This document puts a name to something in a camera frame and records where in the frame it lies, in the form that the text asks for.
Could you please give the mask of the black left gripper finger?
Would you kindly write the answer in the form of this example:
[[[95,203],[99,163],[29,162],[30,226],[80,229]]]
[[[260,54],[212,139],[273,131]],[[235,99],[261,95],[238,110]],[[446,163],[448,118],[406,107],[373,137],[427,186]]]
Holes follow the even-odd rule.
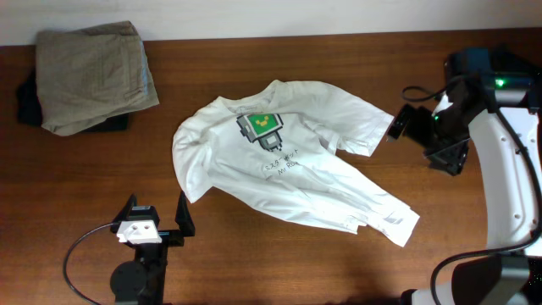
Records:
[[[113,218],[110,231],[117,232],[119,230],[120,224],[123,221],[126,221],[130,215],[131,209],[137,205],[137,198],[135,194],[131,194],[128,198],[126,204],[121,208],[118,214]]]
[[[174,220],[183,236],[194,236],[196,234],[196,227],[191,218],[188,201],[183,191],[179,195]]]

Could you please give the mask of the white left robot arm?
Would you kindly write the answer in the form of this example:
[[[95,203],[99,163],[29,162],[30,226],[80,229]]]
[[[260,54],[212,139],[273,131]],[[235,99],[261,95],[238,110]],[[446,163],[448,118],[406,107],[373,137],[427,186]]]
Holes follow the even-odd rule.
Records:
[[[138,205],[134,194],[115,216],[111,232],[135,251],[134,258],[111,275],[116,304],[163,305],[168,251],[182,247],[185,238],[196,233],[184,193],[179,196],[174,221],[177,229],[160,230],[156,208]]]

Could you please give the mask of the white printed t-shirt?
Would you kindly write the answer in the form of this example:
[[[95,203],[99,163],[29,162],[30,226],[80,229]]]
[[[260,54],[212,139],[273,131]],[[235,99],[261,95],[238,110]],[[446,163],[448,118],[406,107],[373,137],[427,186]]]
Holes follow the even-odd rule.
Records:
[[[276,80],[186,119],[174,172],[190,202],[218,188],[286,222],[352,234],[370,226],[404,246],[418,215],[338,156],[372,155],[392,119],[337,86]]]

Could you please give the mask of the folded black garment under trousers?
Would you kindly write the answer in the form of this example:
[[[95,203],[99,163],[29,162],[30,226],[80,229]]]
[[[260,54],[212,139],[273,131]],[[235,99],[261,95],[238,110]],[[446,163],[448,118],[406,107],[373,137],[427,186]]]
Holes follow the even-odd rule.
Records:
[[[18,86],[16,90],[18,101],[17,121],[20,124],[41,126],[42,113],[41,104],[37,96],[36,89],[36,70],[33,69],[28,78]],[[84,133],[93,132],[114,132],[127,130],[130,117],[128,114],[121,114],[107,118],[100,124],[94,124],[83,130]]]

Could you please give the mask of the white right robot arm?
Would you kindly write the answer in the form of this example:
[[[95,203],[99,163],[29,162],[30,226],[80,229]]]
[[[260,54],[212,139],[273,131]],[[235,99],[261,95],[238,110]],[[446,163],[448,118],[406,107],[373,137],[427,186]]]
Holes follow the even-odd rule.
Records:
[[[487,245],[445,260],[451,279],[401,294],[402,304],[538,304],[541,289],[541,69],[505,48],[470,47],[444,63],[445,86],[402,90],[387,136],[423,148],[432,169],[456,176],[478,154]]]

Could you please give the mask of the folded khaki trousers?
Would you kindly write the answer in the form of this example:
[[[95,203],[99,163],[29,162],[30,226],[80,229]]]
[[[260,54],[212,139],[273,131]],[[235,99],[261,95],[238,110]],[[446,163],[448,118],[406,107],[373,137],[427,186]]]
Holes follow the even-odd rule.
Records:
[[[58,136],[159,104],[143,41],[129,21],[39,32],[36,89],[41,127]]]

